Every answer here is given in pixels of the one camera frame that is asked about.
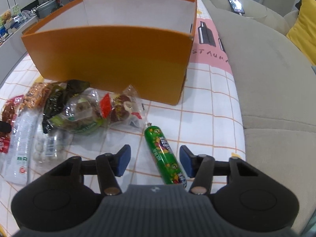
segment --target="beige sofa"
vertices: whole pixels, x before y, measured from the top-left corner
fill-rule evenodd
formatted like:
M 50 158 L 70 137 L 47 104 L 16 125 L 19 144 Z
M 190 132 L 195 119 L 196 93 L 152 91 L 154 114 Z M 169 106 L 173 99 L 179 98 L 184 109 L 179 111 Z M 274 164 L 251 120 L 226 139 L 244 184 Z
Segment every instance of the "beige sofa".
M 240 2 L 244 16 L 232 13 L 227 0 L 203 0 L 235 78 L 246 160 L 296 194 L 293 229 L 300 233 L 316 208 L 316 75 L 285 37 L 297 11 L 283 18 L 252 0 Z

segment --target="phone screen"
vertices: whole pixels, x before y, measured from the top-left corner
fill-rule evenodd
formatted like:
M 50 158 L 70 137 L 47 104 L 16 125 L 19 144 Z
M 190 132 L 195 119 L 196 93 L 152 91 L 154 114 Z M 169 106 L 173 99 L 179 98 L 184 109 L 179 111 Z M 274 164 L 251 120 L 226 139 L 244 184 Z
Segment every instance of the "phone screen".
M 245 11 L 242 8 L 239 0 L 228 0 L 228 1 L 230 3 L 231 8 L 233 9 L 235 13 L 245 14 Z

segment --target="plastic bag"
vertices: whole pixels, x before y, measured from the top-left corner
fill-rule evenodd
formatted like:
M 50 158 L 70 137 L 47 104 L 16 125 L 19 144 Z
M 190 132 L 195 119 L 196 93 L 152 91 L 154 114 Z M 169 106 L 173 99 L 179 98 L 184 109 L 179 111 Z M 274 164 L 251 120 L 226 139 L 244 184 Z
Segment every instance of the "plastic bag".
M 67 158 L 67 147 L 72 135 L 65 130 L 53 128 L 49 133 L 43 133 L 43 114 L 40 115 L 34 137 L 33 160 L 42 167 L 50 169 Z
M 21 185 L 28 182 L 29 159 L 38 116 L 38 110 L 25 110 L 16 118 L 5 161 L 4 179 L 8 182 Z
M 96 90 L 89 94 L 80 94 L 70 98 L 63 112 L 52 117 L 48 122 L 58 128 L 75 134 L 89 134 L 104 123 Z
M 15 123 L 20 105 L 24 95 L 12 97 L 7 100 L 2 108 L 2 121 L 9 123 L 12 127 Z M 7 153 L 10 145 L 10 134 L 0 132 L 0 152 Z
M 109 124 L 123 123 L 137 128 L 143 127 L 143 106 L 133 86 L 128 86 L 122 94 L 107 93 L 100 102 L 102 117 Z
M 21 104 L 21 110 L 24 108 L 37 108 L 42 105 L 42 101 L 45 100 L 45 94 L 49 90 L 48 83 L 34 83 L 27 94 L 24 96 Z
M 69 80 L 67 81 L 67 87 L 65 89 L 61 86 L 55 86 L 53 88 L 44 106 L 42 125 L 43 132 L 45 134 L 47 134 L 52 129 L 52 126 L 48 120 L 61 113 L 67 101 L 71 97 L 77 96 L 89 87 L 89 82 Z

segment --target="yellow pillow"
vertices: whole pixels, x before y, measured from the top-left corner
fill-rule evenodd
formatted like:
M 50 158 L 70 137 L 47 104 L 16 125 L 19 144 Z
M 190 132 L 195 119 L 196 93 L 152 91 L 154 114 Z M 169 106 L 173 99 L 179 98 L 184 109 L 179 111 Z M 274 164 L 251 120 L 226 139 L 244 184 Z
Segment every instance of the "yellow pillow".
M 316 0 L 302 0 L 298 19 L 286 37 L 316 65 Z

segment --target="open cardboard box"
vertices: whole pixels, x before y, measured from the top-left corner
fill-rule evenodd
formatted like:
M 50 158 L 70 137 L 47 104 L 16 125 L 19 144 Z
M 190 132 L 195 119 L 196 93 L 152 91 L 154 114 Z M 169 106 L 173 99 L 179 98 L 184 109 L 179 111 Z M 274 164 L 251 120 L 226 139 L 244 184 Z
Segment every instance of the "open cardboard box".
M 44 78 L 79 79 L 141 98 L 179 102 L 196 23 L 196 0 L 74 0 L 22 37 Z

